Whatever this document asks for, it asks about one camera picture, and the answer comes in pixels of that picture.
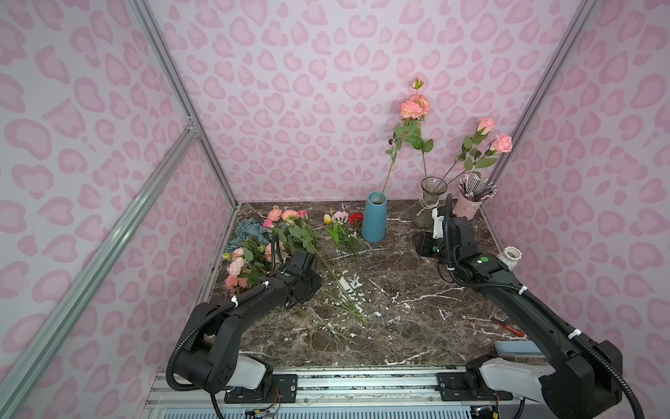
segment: dark marble surface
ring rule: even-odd
[[[347,269],[345,262],[358,272],[356,299],[370,319],[367,323],[361,324],[326,302],[324,292],[337,294],[337,287],[319,268],[322,289],[305,306],[275,309],[256,322],[243,337],[242,351],[275,367],[463,365],[493,353],[495,341],[518,339],[489,321],[493,314],[506,317],[493,303],[472,290],[445,283],[438,276],[436,260],[416,254],[411,242],[412,233],[419,231],[411,223],[416,204],[415,200],[389,201],[387,235],[380,243],[360,240],[357,269],[353,257],[338,254],[325,231],[318,243],[336,272]],[[243,204],[237,221],[253,217],[262,222],[272,205]],[[323,214],[331,209],[362,213],[364,206],[365,201],[281,205],[306,209],[315,227],[323,227]],[[474,226],[480,251],[498,253],[480,215]],[[223,286],[225,275],[223,270],[213,303],[230,298]]]

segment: blue vase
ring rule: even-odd
[[[368,195],[363,214],[363,239],[376,243],[386,236],[386,209],[387,199],[381,192]]]

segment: glass vase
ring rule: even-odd
[[[421,181],[421,197],[412,224],[420,229],[433,228],[433,208],[440,204],[440,197],[447,192],[447,184],[440,178],[429,177]]]

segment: pink rose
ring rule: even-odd
[[[482,134],[486,135],[490,133],[495,127],[496,127],[496,121],[494,121],[491,118],[482,118],[482,120],[479,121],[479,125],[477,125],[477,132],[483,129],[484,131],[482,132]]]
[[[421,112],[421,115],[423,115],[424,117],[428,116],[428,114],[430,113],[430,102],[428,101],[428,99],[426,99],[425,96],[414,95],[414,96],[412,96],[410,101],[412,101],[414,103],[418,103],[419,106],[421,107],[421,109],[423,109],[423,111]]]
[[[226,278],[226,288],[232,290],[239,283],[239,280],[235,275],[228,275]]]
[[[281,217],[281,210],[277,205],[273,206],[272,208],[273,210],[267,214],[267,219],[270,221],[279,221],[279,218]]]
[[[421,105],[416,102],[407,101],[400,105],[400,118],[407,119],[419,119],[423,115],[423,109]]]
[[[488,149],[495,150],[498,153],[509,153],[512,151],[512,137],[505,134],[498,134],[498,138],[493,140]]]
[[[232,253],[232,258],[236,259],[238,257],[242,257],[245,255],[245,248],[244,247],[238,247],[235,249],[235,251]]]
[[[232,260],[230,265],[226,268],[226,271],[232,276],[238,276],[242,272],[242,267],[245,265],[245,259],[243,257],[236,257]]]
[[[295,219],[298,218],[298,213],[297,213],[297,211],[294,211],[294,210],[286,210],[286,211],[284,211],[284,212],[281,214],[281,219],[284,220],[284,221],[288,220],[288,219],[291,218],[291,217],[293,217],[293,218],[295,218]]]

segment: metal bracket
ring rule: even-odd
[[[297,393],[297,375],[273,375],[272,387],[279,389],[280,402],[282,404],[295,403],[295,395]],[[235,387],[226,393],[224,402],[226,404],[266,404],[272,403],[277,394],[272,391],[263,400],[256,400],[247,389]]]
[[[437,373],[440,397],[443,402],[472,402],[478,400],[495,400],[495,392],[490,388],[478,387],[469,390],[466,373]],[[512,400],[512,393],[498,392],[500,400]]]

